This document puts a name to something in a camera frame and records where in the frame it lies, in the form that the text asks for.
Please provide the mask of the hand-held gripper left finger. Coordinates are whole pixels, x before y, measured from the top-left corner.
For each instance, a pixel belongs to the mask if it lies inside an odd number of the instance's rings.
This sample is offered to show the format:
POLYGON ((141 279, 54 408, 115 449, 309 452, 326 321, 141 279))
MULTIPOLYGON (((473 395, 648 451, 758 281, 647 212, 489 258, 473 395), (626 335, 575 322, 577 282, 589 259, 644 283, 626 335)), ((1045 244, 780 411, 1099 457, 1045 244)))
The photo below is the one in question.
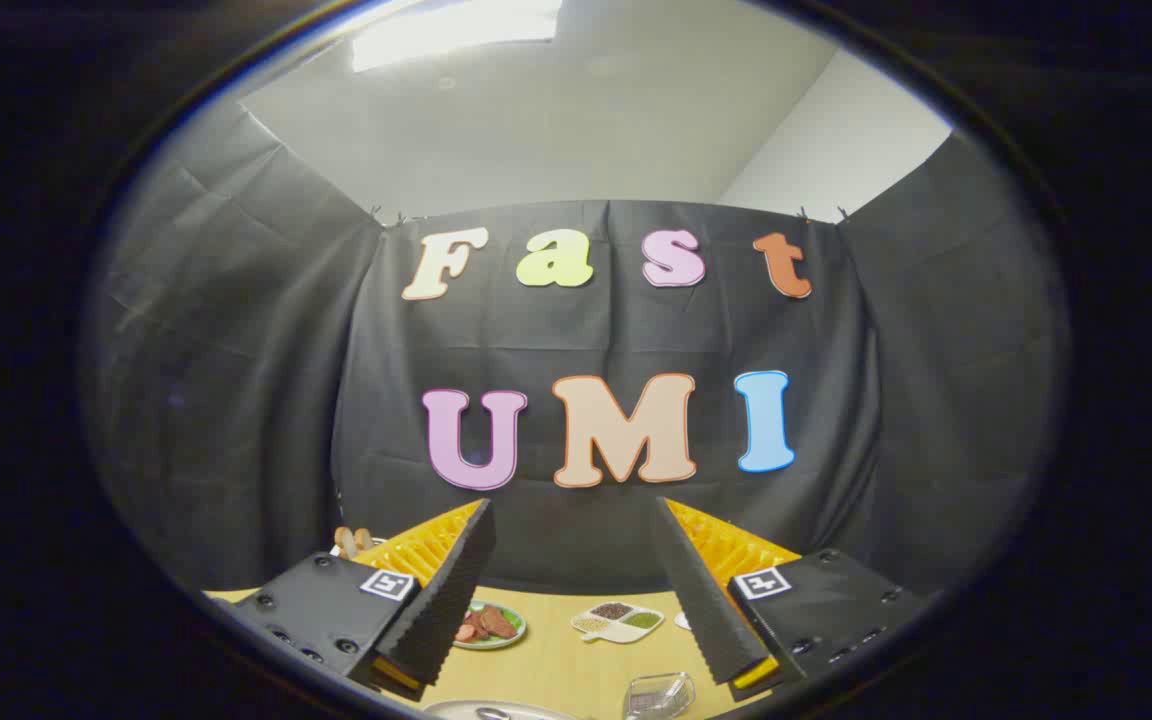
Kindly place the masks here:
POLYGON ((328 538, 260 583, 206 597, 279 660, 335 684, 420 700, 442 674, 497 546, 488 498, 439 511, 362 547, 329 521, 328 538))

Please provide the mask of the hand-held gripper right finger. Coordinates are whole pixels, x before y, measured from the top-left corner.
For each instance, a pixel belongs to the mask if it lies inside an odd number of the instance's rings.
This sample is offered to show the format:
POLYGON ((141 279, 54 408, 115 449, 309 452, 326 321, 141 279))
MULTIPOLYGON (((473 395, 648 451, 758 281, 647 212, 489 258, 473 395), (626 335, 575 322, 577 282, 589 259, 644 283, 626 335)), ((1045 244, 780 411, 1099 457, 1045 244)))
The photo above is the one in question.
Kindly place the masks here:
POLYGON ((846 552, 799 555, 670 498, 655 502, 653 544, 710 675, 735 700, 838 675, 927 607, 846 552))

